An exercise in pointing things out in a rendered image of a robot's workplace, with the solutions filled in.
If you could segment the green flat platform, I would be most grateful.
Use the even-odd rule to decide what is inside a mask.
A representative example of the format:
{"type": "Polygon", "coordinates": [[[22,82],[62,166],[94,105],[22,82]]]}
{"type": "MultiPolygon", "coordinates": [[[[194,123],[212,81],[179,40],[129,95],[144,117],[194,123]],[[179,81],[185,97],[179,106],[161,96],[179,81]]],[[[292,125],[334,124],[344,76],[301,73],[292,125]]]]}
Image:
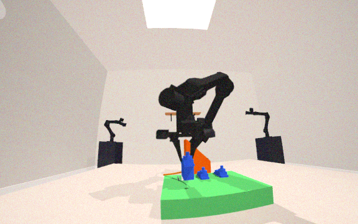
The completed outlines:
{"type": "Polygon", "coordinates": [[[199,218],[273,204],[273,186],[226,171],[223,166],[207,173],[205,167],[194,180],[165,175],[162,186],[161,220],[199,218]]]}

